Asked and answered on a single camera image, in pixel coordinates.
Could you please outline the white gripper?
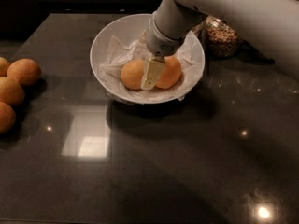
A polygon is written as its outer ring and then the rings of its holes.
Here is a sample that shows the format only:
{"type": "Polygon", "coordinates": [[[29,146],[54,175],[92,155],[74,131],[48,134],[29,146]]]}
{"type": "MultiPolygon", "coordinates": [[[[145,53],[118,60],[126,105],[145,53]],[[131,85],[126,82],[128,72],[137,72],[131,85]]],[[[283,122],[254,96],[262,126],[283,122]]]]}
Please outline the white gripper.
{"type": "Polygon", "coordinates": [[[152,90],[160,79],[165,67],[166,56],[174,55],[183,45],[186,32],[177,34],[177,17],[167,17],[155,11],[149,19],[149,24],[139,37],[139,42],[146,43],[147,49],[153,57],[144,61],[144,74],[141,79],[141,89],[152,90]]]}

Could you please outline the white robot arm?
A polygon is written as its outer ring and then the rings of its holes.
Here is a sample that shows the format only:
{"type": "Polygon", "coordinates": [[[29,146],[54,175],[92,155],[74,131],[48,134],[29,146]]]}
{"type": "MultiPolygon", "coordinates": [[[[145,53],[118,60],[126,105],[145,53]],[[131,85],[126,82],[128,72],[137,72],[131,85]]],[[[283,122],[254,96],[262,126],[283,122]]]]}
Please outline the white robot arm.
{"type": "Polygon", "coordinates": [[[187,33],[207,16],[225,21],[265,57],[299,78],[299,2],[296,0],[163,0],[149,20],[141,88],[152,89],[187,33]]]}

